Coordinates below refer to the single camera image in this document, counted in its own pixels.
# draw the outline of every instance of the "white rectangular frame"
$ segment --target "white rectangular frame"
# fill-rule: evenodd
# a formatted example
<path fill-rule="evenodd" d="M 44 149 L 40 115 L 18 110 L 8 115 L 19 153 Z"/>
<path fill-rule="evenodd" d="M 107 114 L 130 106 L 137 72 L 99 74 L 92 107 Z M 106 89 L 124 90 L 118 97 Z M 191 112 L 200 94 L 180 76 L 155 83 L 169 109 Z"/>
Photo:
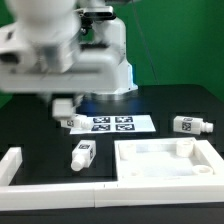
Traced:
<path fill-rule="evenodd" d="M 159 139 L 167 142 L 177 140 Z M 7 186 L 22 163 L 21 149 L 11 148 L 0 162 L 0 180 L 9 176 L 7 183 L 0 182 L 0 211 L 224 202 L 224 161 L 208 141 L 195 140 L 195 147 L 209 161 L 215 175 L 161 178 L 131 184 L 114 181 Z"/>

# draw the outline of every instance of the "small white cube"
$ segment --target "small white cube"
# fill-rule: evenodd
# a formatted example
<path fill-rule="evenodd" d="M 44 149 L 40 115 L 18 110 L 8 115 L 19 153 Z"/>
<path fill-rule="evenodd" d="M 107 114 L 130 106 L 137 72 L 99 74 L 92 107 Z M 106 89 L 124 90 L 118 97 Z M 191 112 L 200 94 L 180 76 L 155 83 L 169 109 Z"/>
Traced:
<path fill-rule="evenodd" d="M 82 140 L 72 152 L 71 168 L 74 171 L 88 168 L 96 155 L 96 142 Z"/>
<path fill-rule="evenodd" d="M 53 117 L 71 117 L 73 112 L 72 99 L 56 99 L 53 101 Z"/>

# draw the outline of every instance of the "white paper sheet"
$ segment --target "white paper sheet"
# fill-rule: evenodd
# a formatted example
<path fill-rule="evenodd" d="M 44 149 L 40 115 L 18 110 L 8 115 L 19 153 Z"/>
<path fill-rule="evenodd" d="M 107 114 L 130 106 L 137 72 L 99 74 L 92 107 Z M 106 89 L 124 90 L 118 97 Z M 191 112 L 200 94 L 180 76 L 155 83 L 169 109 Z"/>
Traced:
<path fill-rule="evenodd" d="M 89 117 L 94 122 L 92 130 L 71 129 L 70 134 L 96 134 L 110 132 L 155 132 L 149 115 Z"/>

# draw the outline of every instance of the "cable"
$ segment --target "cable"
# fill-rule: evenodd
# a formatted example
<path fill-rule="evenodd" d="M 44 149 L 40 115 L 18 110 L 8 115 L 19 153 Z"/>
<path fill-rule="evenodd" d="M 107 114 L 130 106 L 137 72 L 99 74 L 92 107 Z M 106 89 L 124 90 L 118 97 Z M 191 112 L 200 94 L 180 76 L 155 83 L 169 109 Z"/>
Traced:
<path fill-rule="evenodd" d="M 146 51 L 147 59 L 149 61 L 149 64 L 151 65 L 151 69 L 152 69 L 152 73 L 153 73 L 153 76 L 154 76 L 154 80 L 155 80 L 156 84 L 159 85 L 159 80 L 158 80 L 158 77 L 157 77 L 157 74 L 156 74 L 156 71 L 155 71 L 155 67 L 154 67 L 154 63 L 153 63 L 153 60 L 152 60 L 152 56 L 151 56 L 151 53 L 150 53 L 150 50 L 149 50 L 149 47 L 148 47 L 148 44 L 147 44 L 144 32 L 142 30 L 142 27 L 141 27 L 141 24 L 140 24 L 140 21 L 139 21 L 139 16 L 138 16 L 138 13 L 137 13 L 137 10 L 136 10 L 136 7 L 135 7 L 134 0 L 131 0 L 131 2 L 132 2 L 132 10 L 133 10 L 135 22 L 136 22 L 139 34 L 140 34 L 141 39 L 142 39 L 142 44 L 143 44 L 143 46 L 145 48 L 145 51 Z"/>

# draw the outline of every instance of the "white block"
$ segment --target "white block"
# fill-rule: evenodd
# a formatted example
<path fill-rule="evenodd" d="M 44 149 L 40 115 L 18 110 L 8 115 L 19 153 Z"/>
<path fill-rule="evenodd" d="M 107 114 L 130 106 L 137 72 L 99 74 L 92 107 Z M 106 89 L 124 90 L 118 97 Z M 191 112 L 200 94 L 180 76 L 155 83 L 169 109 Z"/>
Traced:
<path fill-rule="evenodd" d="M 82 140 L 72 152 L 71 168 L 74 171 L 80 171 L 82 168 L 88 168 L 96 155 L 96 142 Z"/>
<path fill-rule="evenodd" d="M 10 148 L 0 162 L 0 186 L 10 184 L 21 163 L 21 148 Z"/>
<path fill-rule="evenodd" d="M 71 117 L 73 112 L 72 99 L 56 99 L 53 101 L 53 117 Z"/>

